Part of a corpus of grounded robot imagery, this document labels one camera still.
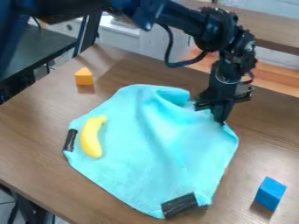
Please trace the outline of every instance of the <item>wooden table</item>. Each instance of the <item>wooden table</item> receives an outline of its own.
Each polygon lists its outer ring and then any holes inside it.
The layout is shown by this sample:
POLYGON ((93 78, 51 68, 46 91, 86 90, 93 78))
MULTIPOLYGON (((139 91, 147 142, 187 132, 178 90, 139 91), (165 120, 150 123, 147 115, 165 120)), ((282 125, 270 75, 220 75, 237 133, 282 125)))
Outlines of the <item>wooden table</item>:
POLYGON ((213 205, 171 220, 139 213, 69 166, 62 154, 68 124, 133 83, 188 88, 194 95, 207 76, 169 69, 162 61, 93 46, 0 107, 1 183, 72 223, 298 223, 299 99, 257 88, 250 102, 237 105, 229 125, 240 147, 226 170, 213 205), (89 67, 93 89, 77 87, 73 74, 89 67), (272 215, 252 205, 266 177, 288 187, 272 215))
POLYGON ((299 55, 299 20, 297 19, 218 4, 202 3, 196 0, 181 0, 180 2, 193 9, 209 6, 235 12, 239 16, 240 24, 255 35, 258 46, 299 55))

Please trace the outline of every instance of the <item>black cable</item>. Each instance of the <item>black cable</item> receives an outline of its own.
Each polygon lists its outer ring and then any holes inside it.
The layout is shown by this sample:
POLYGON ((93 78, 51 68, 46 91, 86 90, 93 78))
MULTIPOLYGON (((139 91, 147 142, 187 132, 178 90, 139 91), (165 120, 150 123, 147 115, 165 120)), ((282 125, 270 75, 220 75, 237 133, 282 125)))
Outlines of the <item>black cable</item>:
POLYGON ((164 56, 164 61, 165 61, 165 64, 167 67, 171 67, 171 68, 185 67, 190 64, 194 64, 194 63, 201 61, 206 56, 206 54, 208 54, 208 52, 203 51, 201 54, 199 54, 194 59, 188 59, 188 60, 179 61, 179 62, 170 62, 170 54, 171 54, 171 49, 173 47, 173 33, 167 25, 165 25, 165 24, 159 24, 159 25, 167 31, 168 36, 170 38, 169 44, 167 46, 166 53, 164 56))
POLYGON ((252 83, 254 81, 254 74, 251 71, 249 71, 247 73, 247 75, 250 77, 250 80, 244 80, 244 81, 242 81, 243 85, 248 85, 248 84, 250 84, 250 83, 252 83))
POLYGON ((42 28, 41 28, 41 25, 40 25, 39 21, 38 21, 35 17, 32 17, 32 18, 33 18, 34 22, 35 22, 35 23, 37 24, 37 26, 38 26, 38 31, 41 32, 42 28))

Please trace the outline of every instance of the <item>cloth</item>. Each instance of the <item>cloth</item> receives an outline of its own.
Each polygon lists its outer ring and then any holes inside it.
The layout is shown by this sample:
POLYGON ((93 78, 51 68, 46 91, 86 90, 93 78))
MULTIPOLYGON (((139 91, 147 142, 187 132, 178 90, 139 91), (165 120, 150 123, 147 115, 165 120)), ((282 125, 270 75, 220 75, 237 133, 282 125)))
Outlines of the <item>cloth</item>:
POLYGON ((98 133, 99 159, 80 148, 65 151, 69 164, 131 207, 163 218, 161 204, 194 193, 200 206, 212 196, 238 147, 238 137, 209 110, 188 107, 189 92, 175 87, 131 85, 72 121, 80 132, 89 117, 105 115, 98 133))

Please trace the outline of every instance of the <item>toy banana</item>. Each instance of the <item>toy banana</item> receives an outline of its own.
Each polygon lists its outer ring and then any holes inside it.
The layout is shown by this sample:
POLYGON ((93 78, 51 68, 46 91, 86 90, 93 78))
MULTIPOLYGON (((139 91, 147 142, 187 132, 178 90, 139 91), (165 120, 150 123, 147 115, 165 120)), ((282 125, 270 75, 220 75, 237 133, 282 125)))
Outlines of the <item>toy banana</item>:
POLYGON ((107 118, 104 115, 89 118, 80 133, 81 149, 92 158, 100 158, 102 154, 98 132, 107 118))

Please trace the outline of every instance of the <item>blue block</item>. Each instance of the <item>blue block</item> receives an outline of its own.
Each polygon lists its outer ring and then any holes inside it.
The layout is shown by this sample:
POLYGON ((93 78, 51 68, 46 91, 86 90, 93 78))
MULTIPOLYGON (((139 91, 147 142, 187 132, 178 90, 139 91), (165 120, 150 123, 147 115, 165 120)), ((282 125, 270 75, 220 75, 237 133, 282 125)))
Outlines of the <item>blue block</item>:
POLYGON ((274 211, 286 189, 285 185, 272 178, 265 177, 254 200, 269 210, 274 211))

